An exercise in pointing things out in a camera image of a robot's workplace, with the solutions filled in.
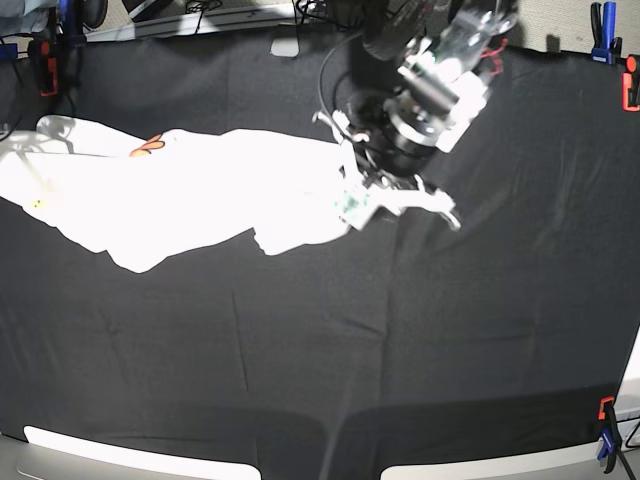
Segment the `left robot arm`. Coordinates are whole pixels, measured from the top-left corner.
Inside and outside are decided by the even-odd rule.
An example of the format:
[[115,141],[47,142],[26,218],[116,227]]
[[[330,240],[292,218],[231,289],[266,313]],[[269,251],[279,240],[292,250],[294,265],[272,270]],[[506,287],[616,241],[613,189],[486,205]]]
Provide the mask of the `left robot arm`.
[[485,108],[500,68],[493,41],[517,22],[515,1],[454,1],[436,38],[423,29],[435,4],[406,1],[394,15],[375,1],[363,31],[365,51],[396,66],[394,91],[360,90],[347,103],[359,166],[398,179],[420,173],[438,152],[450,152]]

